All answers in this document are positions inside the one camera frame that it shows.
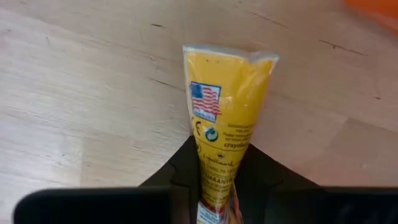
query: black object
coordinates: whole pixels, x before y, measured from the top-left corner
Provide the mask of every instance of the black object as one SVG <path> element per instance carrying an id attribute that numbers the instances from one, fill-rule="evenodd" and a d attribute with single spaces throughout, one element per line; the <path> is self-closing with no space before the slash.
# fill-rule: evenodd
<path id="1" fill-rule="evenodd" d="M 196 223 L 199 176 L 189 137 L 140 187 L 40 191 L 17 205 L 14 223 Z M 398 223 L 396 189 L 320 187 L 253 145 L 235 185 L 245 224 Z"/>

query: wooden floor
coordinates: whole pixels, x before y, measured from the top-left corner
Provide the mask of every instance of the wooden floor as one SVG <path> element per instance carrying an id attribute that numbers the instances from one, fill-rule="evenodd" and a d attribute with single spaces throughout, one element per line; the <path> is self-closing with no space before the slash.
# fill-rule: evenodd
<path id="1" fill-rule="evenodd" d="M 189 135 L 187 43 L 280 55 L 265 153 L 323 185 L 398 185 L 398 39 L 340 1 L 0 0 L 0 223 L 34 190 L 160 168 Z"/>

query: light wood surface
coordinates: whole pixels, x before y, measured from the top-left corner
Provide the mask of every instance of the light wood surface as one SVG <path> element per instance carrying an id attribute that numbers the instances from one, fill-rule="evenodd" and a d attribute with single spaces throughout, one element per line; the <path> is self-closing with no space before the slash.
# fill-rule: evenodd
<path id="1" fill-rule="evenodd" d="M 0 0 L 0 223 L 34 190 L 157 171 L 189 135 L 187 43 L 280 55 L 259 149 L 319 184 L 398 185 L 398 40 L 340 1 Z"/>

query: paint tube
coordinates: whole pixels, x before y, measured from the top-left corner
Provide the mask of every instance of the paint tube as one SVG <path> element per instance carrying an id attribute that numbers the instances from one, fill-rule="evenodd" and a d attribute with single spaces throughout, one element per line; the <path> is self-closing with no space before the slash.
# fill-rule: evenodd
<path id="1" fill-rule="evenodd" d="M 230 197 L 231 186 L 279 58 L 269 52 L 209 45 L 185 45 L 183 52 L 188 110 L 201 170 L 197 222 L 238 223 L 239 218 L 233 218 L 237 214 L 228 214 L 234 207 L 231 198 L 236 198 Z"/>

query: orange object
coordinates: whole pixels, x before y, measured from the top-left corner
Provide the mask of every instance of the orange object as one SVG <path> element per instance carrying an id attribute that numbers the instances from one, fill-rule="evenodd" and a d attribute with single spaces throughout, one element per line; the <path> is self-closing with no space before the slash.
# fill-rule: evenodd
<path id="1" fill-rule="evenodd" d="M 398 0 L 345 0 L 398 35 Z"/>

